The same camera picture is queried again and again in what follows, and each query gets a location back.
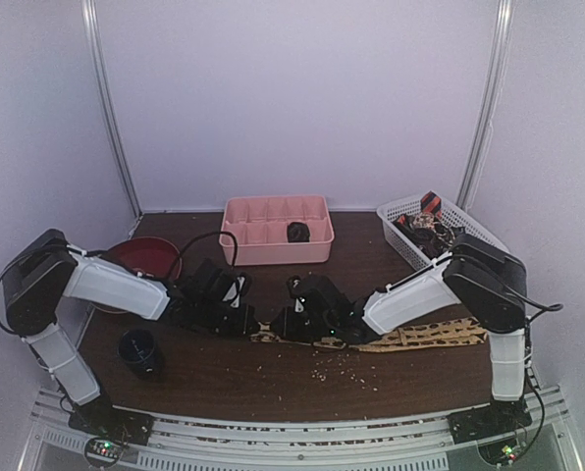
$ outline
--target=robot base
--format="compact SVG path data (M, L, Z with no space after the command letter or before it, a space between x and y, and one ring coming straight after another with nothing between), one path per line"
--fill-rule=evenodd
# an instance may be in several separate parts
M104 437L110 441L125 444L146 445L153 429L153 417L140 412L112 409L112 423L115 424L108 430ZM87 434L98 435L98 430L93 429L79 414L73 413L68 421L71 429L81 430Z
M484 407L450 414L448 423L453 442L463 444L528 427L532 424L532 417L523 398L514 402L492 400Z

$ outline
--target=black cup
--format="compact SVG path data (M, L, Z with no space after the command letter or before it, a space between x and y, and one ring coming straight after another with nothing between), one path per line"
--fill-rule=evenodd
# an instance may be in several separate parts
M118 343L118 355L141 380L159 380L166 364L153 335L140 329L123 334Z

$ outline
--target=metal base frame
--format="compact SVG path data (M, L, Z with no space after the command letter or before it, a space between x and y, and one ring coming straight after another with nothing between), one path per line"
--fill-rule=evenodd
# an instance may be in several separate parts
M541 396L546 403L546 424L558 431L566 469L582 471L573 437L567 427L559 425L561 417L568 417L560 389L543 390ZM58 392L39 392L21 471L37 470L41 444L80 453L90 438L68 427L69 414L59 406L61 397ZM528 430L534 431L540 406L534 394L527 395L526 400L533 419ZM399 419L316 423L228 422L151 413L155 421L148 445L132 445L120 464L148 471L277 471L292 467L321 471L447 471L449 451L513 435L456 445L447 420L452 412L455 411Z

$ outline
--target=white plastic basket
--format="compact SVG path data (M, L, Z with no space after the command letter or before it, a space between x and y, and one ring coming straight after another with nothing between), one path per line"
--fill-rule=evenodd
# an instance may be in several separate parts
M478 224L472 217L462 211L448 199L437 193L442 199L442 221L450 227L464 227L468 234L481 238L493 246L508 252L506 246L493 234ZM408 237L395 227L395 221L402 214L411 216L421 212L421 198L423 194L409 196L397 201L391 201L378 208L378 216L384 226L384 237L387 242L401 255L415 270L430 265L430 259L412 243Z

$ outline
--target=white wall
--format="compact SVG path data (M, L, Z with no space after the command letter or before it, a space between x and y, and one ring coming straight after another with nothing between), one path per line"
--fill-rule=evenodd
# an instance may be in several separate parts
M471 213L527 265L535 361L585 448L585 2L518 2L495 133Z
M50 227L88 247L125 238L133 218L94 86L78 0L0 0L0 270ZM43 378L0 332L0 471L17 464Z
M145 210L323 193L456 197L497 0L99 1Z

